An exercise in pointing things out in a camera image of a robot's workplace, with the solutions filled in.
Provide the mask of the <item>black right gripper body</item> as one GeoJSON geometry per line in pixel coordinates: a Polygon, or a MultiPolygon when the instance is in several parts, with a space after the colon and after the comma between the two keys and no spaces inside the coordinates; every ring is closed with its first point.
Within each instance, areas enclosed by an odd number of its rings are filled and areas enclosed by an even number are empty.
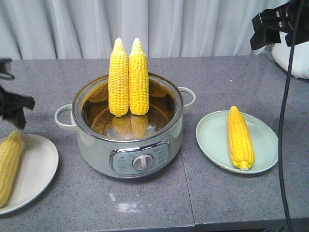
{"type": "Polygon", "coordinates": [[[287,46],[292,46],[296,34],[295,45],[309,41],[309,1],[292,0],[287,7],[288,32],[285,36],[287,46]]]}

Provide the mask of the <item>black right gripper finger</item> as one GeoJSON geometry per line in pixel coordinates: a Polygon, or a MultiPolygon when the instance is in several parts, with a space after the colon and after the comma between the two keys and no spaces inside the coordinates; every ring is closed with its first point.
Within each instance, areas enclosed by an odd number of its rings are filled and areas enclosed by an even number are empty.
{"type": "Polygon", "coordinates": [[[290,31],[289,19],[289,6],[265,9],[252,19],[253,30],[254,32],[274,31],[288,33],[290,31]]]}
{"type": "Polygon", "coordinates": [[[250,39],[251,49],[258,50],[269,44],[281,43],[280,28],[254,28],[254,34],[250,39]]]}

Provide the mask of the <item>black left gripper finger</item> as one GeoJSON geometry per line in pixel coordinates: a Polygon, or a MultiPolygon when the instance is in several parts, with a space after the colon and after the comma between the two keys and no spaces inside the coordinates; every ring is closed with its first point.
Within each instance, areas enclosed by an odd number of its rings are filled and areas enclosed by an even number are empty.
{"type": "Polygon", "coordinates": [[[11,93],[0,87],[0,116],[18,129],[23,130],[26,125],[24,107],[33,110],[34,106],[35,100],[32,97],[11,93]]]}

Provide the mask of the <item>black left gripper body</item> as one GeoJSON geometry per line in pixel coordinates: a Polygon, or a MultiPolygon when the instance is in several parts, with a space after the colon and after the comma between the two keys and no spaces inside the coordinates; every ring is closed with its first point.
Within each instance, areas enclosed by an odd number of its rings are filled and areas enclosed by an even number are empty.
{"type": "Polygon", "coordinates": [[[15,79],[15,76],[10,73],[11,63],[11,58],[0,58],[0,77],[2,79],[15,79]]]}

